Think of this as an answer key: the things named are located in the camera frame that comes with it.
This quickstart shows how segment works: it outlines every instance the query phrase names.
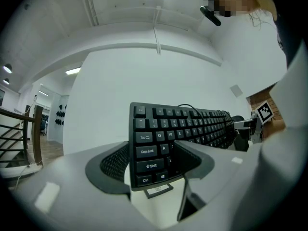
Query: headset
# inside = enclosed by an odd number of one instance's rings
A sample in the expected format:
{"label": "headset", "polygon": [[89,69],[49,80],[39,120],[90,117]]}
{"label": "headset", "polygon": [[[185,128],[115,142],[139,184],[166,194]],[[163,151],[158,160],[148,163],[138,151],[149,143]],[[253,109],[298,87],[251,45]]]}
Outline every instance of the headset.
{"label": "headset", "polygon": [[208,0],[208,6],[201,6],[200,11],[207,19],[217,26],[221,25],[221,21],[215,16],[215,14],[224,17],[232,16],[232,12],[226,11],[225,6],[220,6],[219,0]]}

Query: staircase railing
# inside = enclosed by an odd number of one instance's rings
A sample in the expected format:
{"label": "staircase railing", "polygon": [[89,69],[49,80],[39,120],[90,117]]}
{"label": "staircase railing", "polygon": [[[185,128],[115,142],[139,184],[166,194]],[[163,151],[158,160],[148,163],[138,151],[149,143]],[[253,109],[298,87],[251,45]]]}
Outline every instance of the staircase railing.
{"label": "staircase railing", "polygon": [[[42,162],[42,155],[41,155],[41,150],[40,150],[40,122],[41,122],[41,117],[42,117],[42,111],[43,107],[41,106],[35,106],[34,110],[34,118],[29,117],[29,111],[25,115],[20,115],[8,110],[4,110],[0,108],[0,114],[4,116],[8,116],[11,118],[19,119],[21,120],[24,125],[23,128],[19,128],[17,124],[14,127],[10,127],[4,124],[0,124],[0,127],[3,128],[9,128],[8,131],[6,131],[4,134],[0,136],[0,140],[4,140],[4,142],[0,145],[0,163],[11,163],[11,162],[20,162],[20,161],[26,161],[27,164],[29,164],[29,159],[28,159],[28,154],[27,154],[27,149],[28,149],[28,122],[32,122],[32,141],[33,141],[33,155],[34,155],[34,161],[36,164],[43,165]],[[12,130],[18,130],[15,134],[13,134],[10,137],[5,137],[6,134],[11,132]],[[19,133],[19,131],[22,131],[23,135],[19,138],[15,138],[15,136]],[[10,149],[14,146],[14,143],[11,144],[7,149],[2,149],[3,145],[6,144],[8,141],[22,141],[23,142],[23,149]],[[6,153],[6,152],[14,152],[14,151],[23,151],[25,158],[24,159],[12,159],[12,160],[1,160],[1,157]]]}

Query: mesh panel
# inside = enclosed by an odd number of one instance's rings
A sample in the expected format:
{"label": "mesh panel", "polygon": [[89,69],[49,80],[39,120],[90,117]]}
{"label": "mesh panel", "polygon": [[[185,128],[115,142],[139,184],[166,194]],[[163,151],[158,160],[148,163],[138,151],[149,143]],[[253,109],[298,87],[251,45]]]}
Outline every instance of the mesh panel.
{"label": "mesh panel", "polygon": [[126,145],[105,158],[101,162],[102,172],[111,178],[124,182],[124,172],[129,160],[128,149],[129,145]]}

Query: black keyboard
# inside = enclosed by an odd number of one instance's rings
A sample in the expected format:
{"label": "black keyboard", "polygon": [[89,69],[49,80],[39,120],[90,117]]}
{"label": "black keyboard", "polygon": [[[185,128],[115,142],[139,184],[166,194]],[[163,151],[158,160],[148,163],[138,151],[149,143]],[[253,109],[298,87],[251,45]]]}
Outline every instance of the black keyboard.
{"label": "black keyboard", "polygon": [[174,140],[227,149],[235,138],[225,111],[149,103],[131,103],[129,109],[129,165],[133,191],[164,185],[182,177]]}

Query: wooden floor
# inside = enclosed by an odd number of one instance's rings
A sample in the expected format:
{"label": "wooden floor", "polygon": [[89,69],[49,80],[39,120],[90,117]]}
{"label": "wooden floor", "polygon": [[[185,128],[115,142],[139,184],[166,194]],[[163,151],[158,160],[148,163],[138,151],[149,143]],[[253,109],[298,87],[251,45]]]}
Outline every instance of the wooden floor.
{"label": "wooden floor", "polygon": [[[63,156],[63,145],[56,141],[47,141],[47,136],[40,137],[40,149],[42,153],[43,165],[46,166],[56,158]],[[29,155],[33,157],[32,142],[28,142]]]}

